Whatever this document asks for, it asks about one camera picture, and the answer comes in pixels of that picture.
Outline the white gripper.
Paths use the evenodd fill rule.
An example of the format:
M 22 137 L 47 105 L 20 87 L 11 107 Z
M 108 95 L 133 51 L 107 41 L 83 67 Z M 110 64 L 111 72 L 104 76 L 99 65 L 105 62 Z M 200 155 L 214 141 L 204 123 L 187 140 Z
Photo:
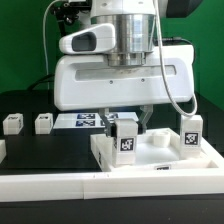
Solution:
M 193 57 L 190 45 L 156 48 L 136 67 L 111 67 L 104 55 L 64 56 L 56 66 L 54 104 L 61 111 L 100 108 L 107 137 L 116 136 L 108 108 L 143 105 L 137 125 L 144 134 L 153 114 L 149 104 L 192 98 Z

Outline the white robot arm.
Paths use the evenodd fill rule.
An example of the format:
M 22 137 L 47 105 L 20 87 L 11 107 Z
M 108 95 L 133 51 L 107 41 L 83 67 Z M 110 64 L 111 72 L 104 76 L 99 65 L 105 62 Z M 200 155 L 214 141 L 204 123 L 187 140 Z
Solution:
M 195 101 L 191 45 L 162 44 L 162 17 L 184 17 L 187 0 L 92 0 L 88 26 L 62 37 L 54 104 L 61 111 Z

